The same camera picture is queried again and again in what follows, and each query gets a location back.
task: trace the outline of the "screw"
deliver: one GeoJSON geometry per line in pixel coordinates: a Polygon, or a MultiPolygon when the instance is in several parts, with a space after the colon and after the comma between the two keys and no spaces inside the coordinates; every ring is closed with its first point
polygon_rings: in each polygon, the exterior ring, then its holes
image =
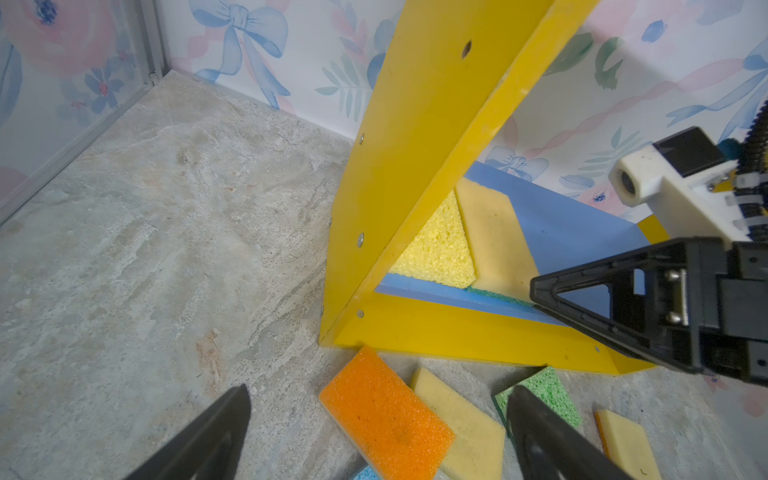
{"type": "Polygon", "coordinates": [[[667,321],[672,325],[677,325],[683,321],[683,317],[678,312],[669,312],[667,314],[667,321]]]}

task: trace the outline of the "brown stain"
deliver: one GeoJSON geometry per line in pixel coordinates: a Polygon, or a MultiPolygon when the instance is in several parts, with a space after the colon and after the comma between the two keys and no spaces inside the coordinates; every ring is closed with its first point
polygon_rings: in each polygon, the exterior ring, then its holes
{"type": "Polygon", "coordinates": [[[218,396],[227,381],[221,349],[216,343],[218,336],[218,332],[211,330],[206,336],[199,339],[196,345],[197,353],[200,355],[200,370],[205,377],[206,392],[212,396],[218,396]]]}

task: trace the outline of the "orange scouring pad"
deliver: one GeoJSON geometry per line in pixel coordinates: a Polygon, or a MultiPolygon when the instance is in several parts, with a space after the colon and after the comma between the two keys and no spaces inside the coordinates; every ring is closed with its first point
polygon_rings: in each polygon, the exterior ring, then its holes
{"type": "Polygon", "coordinates": [[[382,480],[432,480],[455,437],[369,346],[320,392],[320,403],[382,480]]]}

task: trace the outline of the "blue ribbon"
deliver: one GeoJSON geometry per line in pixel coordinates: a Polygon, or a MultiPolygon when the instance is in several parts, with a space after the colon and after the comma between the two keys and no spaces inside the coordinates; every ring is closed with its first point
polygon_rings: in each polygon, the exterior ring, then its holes
{"type": "Polygon", "coordinates": [[[729,94],[710,105],[691,105],[689,107],[679,108],[667,114],[672,121],[667,125],[671,127],[679,121],[693,117],[702,111],[719,111],[730,107],[742,98],[746,97],[752,91],[754,93],[741,106],[738,112],[731,118],[723,130],[718,143],[728,138],[738,127],[749,128],[755,118],[757,108],[763,100],[763,96],[768,92],[768,82],[760,85],[766,76],[768,76],[768,39],[757,45],[754,50],[744,58],[743,68],[747,71],[758,71],[749,80],[734,88],[729,94]]]}
{"type": "Polygon", "coordinates": [[[211,28],[227,27],[224,32],[221,67],[218,70],[204,68],[195,75],[215,82],[221,74],[234,75],[240,71],[243,51],[240,49],[236,30],[241,30],[247,35],[243,38],[243,44],[253,68],[253,75],[270,105],[279,109],[276,95],[287,97],[290,92],[261,61],[253,41],[273,57],[282,57],[288,38],[288,24],[283,14],[271,7],[257,8],[249,12],[242,5],[229,5],[224,0],[190,0],[190,8],[192,15],[202,25],[211,28]]]}

